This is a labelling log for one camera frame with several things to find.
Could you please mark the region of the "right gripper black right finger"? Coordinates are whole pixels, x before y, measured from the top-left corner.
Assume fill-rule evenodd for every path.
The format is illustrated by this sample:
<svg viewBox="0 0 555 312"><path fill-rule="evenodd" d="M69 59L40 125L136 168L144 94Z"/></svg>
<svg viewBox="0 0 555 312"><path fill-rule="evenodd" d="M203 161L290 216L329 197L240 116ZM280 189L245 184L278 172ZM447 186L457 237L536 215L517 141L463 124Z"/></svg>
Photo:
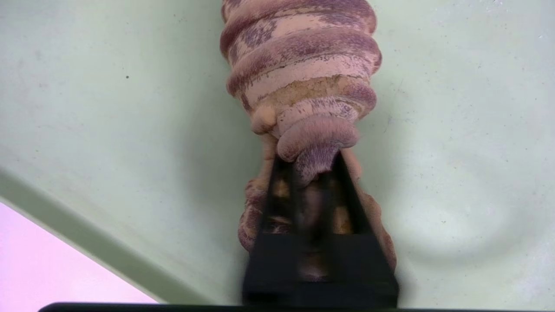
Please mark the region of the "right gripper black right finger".
<svg viewBox="0 0 555 312"><path fill-rule="evenodd" d="M400 286L397 256L382 223L382 209L359 185L361 168L353 152L339 152L331 171L321 174L321 251L328 283L347 304L396 304Z"/></svg>

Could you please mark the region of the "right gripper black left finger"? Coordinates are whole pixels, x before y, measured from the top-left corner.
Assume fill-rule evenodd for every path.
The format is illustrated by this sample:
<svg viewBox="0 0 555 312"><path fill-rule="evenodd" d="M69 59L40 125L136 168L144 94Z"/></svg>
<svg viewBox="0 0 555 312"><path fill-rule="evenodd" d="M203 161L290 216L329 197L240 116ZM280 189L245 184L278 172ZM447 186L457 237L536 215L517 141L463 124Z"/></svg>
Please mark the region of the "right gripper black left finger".
<svg viewBox="0 0 555 312"><path fill-rule="evenodd" d="M307 246L304 201L293 164L276 158L258 233L242 281L244 304L315 304L318 286L300 275ZM287 234L270 233L271 217L283 212L291 221Z"/></svg>

